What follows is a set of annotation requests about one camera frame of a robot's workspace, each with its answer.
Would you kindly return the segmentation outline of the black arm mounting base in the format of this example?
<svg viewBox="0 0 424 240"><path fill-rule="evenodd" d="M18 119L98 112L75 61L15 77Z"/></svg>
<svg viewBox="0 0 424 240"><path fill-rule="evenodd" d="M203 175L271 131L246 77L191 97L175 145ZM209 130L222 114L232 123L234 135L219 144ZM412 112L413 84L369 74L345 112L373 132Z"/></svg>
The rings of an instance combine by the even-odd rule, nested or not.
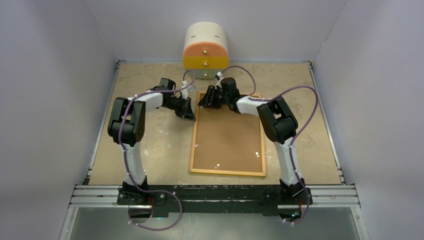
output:
<svg viewBox="0 0 424 240"><path fill-rule="evenodd" d="M304 189L293 193L280 184L271 185L153 185L144 191L123 183L117 204L135 208L152 207L154 218L170 213L262 214L266 217L297 218L300 210L313 203Z"/></svg>

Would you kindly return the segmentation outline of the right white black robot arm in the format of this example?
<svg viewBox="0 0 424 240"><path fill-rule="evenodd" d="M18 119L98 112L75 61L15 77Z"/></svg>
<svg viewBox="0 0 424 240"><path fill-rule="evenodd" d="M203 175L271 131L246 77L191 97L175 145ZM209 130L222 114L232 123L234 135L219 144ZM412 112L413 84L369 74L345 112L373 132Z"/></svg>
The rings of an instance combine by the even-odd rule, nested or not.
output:
<svg viewBox="0 0 424 240"><path fill-rule="evenodd" d="M277 152L282 200L292 204L301 193L307 194L294 146L299 125L286 101L282 97L265 100L241 94L232 77L222 79L220 84L209 85L198 106L220 109L225 105L234 113L259 117L266 137L274 143Z"/></svg>

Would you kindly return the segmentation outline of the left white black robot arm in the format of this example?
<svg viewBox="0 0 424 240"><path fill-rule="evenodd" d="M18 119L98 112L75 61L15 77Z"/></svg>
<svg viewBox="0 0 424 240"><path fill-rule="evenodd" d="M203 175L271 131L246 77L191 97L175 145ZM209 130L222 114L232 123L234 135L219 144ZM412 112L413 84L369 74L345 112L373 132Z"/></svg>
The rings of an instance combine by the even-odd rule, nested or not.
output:
<svg viewBox="0 0 424 240"><path fill-rule="evenodd" d="M183 86L168 78L161 78L159 85L134 97L117 97L112 105L107 133L118 144L123 157L125 178L122 190L138 205L146 203L152 192L147 183L147 175L142 164L141 140L146 130L147 112L166 108L174 111L179 118L196 119L188 93L195 89L194 84L183 80Z"/></svg>

